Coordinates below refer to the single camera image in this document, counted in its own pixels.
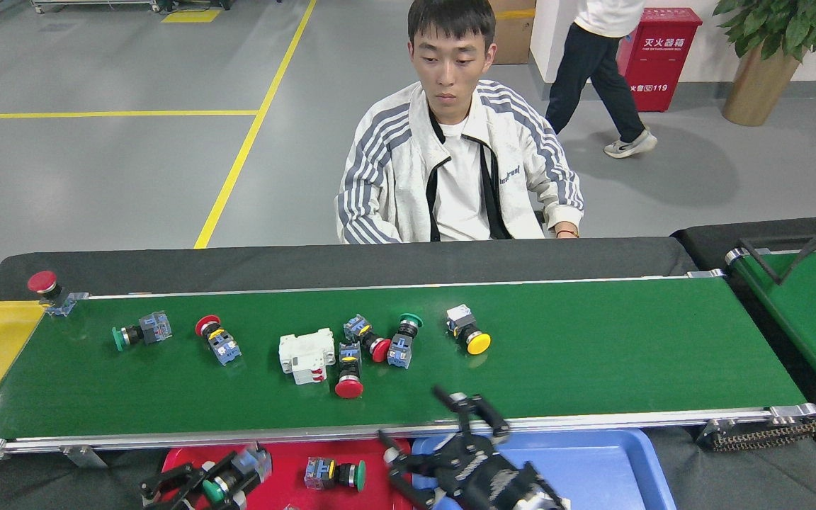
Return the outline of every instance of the white wall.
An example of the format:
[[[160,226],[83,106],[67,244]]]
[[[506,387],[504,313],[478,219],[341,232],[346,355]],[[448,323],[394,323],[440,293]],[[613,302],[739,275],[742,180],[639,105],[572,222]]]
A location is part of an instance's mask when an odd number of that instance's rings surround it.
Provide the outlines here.
[[[563,45],[569,25],[575,19],[576,0],[540,0],[531,33],[531,54],[540,77],[552,83],[560,67]],[[719,28],[727,16],[712,17],[716,0],[647,0],[648,7],[691,7],[703,19],[680,81],[732,81],[738,68],[735,50],[726,42],[725,29]],[[793,81],[816,81],[816,52],[805,56]]]

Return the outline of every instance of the robot claw finger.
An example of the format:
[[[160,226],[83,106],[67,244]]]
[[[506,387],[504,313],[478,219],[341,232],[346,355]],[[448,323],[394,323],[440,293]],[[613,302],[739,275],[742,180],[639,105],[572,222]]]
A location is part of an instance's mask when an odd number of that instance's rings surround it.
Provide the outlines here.
[[[571,510],[570,501],[558,496],[530,462],[518,469],[496,452],[496,443],[508,438],[509,424],[483,397],[450,395],[438,385],[433,393],[459,417],[459,433],[433,454],[406,454],[379,431],[380,440],[388,447],[389,481],[416,508],[432,510],[444,495],[464,510]],[[471,414],[485,420],[492,438],[470,433]],[[405,480],[407,474],[435,478],[438,487],[415,488]]]

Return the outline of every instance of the gold planter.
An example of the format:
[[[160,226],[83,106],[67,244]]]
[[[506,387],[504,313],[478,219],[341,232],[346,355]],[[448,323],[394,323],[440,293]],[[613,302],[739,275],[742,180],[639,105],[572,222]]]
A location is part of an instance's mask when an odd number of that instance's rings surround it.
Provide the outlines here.
[[[761,60],[761,46],[748,52],[739,62],[722,116],[736,125],[765,123],[799,64],[783,50],[767,60]]]

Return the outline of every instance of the young man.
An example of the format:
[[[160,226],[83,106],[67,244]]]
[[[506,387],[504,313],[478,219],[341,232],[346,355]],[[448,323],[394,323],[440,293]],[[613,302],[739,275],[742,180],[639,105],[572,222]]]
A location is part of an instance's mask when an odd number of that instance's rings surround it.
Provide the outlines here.
[[[641,123],[625,78],[619,74],[619,39],[638,22],[645,0],[577,0],[577,17],[566,36],[565,52],[550,87],[547,119],[555,132],[569,123],[590,78],[594,90],[619,131],[619,139],[603,148],[606,155],[628,158],[657,146],[657,137]]]
[[[496,55],[488,0],[414,0],[419,83],[376,103],[354,133],[340,193],[347,243],[577,237],[579,178],[553,129],[515,91],[480,81]]]

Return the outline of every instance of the green leaves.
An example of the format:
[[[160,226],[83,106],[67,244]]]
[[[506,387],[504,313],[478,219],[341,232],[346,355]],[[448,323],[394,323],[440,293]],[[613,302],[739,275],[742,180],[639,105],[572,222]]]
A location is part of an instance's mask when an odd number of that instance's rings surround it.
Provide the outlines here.
[[[725,13],[734,15],[719,26],[739,58],[758,46],[764,59],[816,51],[816,0],[718,0],[713,15]]]
[[[795,46],[800,46],[808,36],[810,21],[804,16],[794,17],[786,28],[785,49],[789,50]]]
[[[716,8],[713,9],[713,15],[719,16],[719,14],[731,13],[736,7],[740,6],[742,6],[742,2],[739,0],[720,0],[720,2],[716,4]]]

